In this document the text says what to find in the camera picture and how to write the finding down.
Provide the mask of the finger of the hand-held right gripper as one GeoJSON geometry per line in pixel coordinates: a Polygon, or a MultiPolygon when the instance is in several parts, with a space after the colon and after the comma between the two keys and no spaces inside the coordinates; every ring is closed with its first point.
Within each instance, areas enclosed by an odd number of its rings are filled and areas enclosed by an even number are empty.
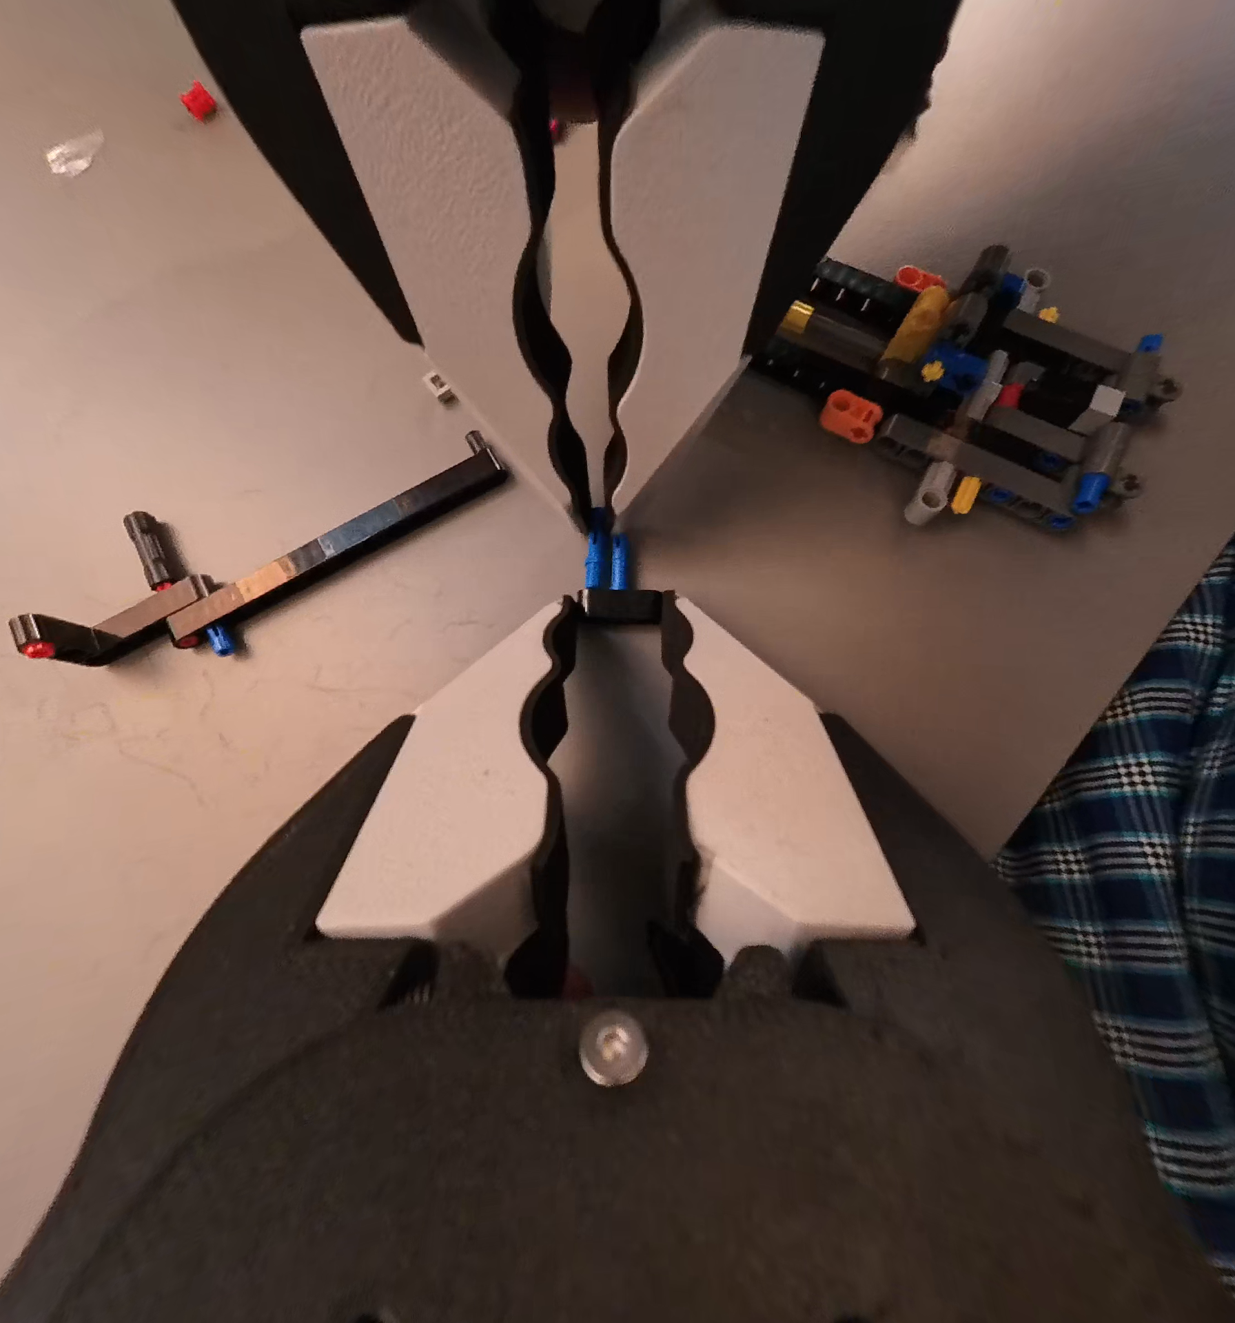
{"type": "Polygon", "coordinates": [[[552,202],[548,94],[495,3],[306,25],[301,42],[417,336],[515,473],[587,531],[571,360],[542,306],[552,202]]]}
{"type": "Polygon", "coordinates": [[[616,406],[626,518],[742,376],[826,37],[676,3],[636,67],[609,160],[609,228],[641,313],[616,406]]]}

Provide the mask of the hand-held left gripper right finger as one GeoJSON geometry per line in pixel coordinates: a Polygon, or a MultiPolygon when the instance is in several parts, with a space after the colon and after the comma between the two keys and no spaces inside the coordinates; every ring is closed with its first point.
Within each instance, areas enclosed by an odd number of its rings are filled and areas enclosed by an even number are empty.
{"type": "Polygon", "coordinates": [[[750,948],[794,969],[826,941],[907,941],[917,919],[813,700],[689,598],[662,598],[675,783],[662,981],[712,996],[750,948]]]}

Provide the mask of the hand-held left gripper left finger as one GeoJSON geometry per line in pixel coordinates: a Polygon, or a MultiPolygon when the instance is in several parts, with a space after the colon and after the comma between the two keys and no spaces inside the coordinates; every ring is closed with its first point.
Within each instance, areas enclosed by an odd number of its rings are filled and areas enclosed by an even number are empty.
{"type": "Polygon", "coordinates": [[[550,760],[568,733],[581,609],[561,598],[413,716],[320,909],[329,938],[493,956],[521,998],[561,995],[569,854],[550,760]]]}

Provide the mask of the short black beam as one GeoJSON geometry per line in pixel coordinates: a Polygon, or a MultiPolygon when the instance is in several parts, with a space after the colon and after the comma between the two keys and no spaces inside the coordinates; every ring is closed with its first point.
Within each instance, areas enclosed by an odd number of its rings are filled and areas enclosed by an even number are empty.
{"type": "Polygon", "coordinates": [[[632,540],[618,528],[609,507],[594,507],[578,592],[585,619],[605,626],[659,626],[676,601],[673,591],[642,587],[632,540]]]}

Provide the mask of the long black lego beam assembly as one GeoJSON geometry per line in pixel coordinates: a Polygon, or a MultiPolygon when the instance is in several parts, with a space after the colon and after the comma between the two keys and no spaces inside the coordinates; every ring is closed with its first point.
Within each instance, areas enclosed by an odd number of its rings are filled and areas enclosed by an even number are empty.
{"type": "Polygon", "coordinates": [[[231,656],[235,626],[505,486],[510,468],[481,434],[468,433],[467,444],[468,459],[224,585],[204,574],[180,574],[167,527],[150,513],[133,511],[124,530],[148,595],[96,625],[44,614],[15,616],[13,646],[29,659],[90,669],[110,666],[158,638],[180,651],[209,645],[214,655],[231,656]]]}

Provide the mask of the multicolour lego chassis assembly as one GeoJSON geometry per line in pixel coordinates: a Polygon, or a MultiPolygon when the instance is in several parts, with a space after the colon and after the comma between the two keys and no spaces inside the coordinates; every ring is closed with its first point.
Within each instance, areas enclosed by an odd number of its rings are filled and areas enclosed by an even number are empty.
{"type": "Polygon", "coordinates": [[[958,286],[821,261],[749,369],[809,399],[818,426],[918,480],[912,527],[976,510],[1050,534],[1139,497],[1139,436],[1181,386],[1163,336],[1122,350],[1073,331],[1040,268],[991,245],[958,286]]]}

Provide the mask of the blue plaid clothing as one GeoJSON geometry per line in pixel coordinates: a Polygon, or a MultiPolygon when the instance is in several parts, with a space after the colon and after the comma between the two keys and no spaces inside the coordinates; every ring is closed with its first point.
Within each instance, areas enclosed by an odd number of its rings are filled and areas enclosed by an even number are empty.
{"type": "Polygon", "coordinates": [[[996,858],[1235,1301],[1235,533],[996,858]]]}

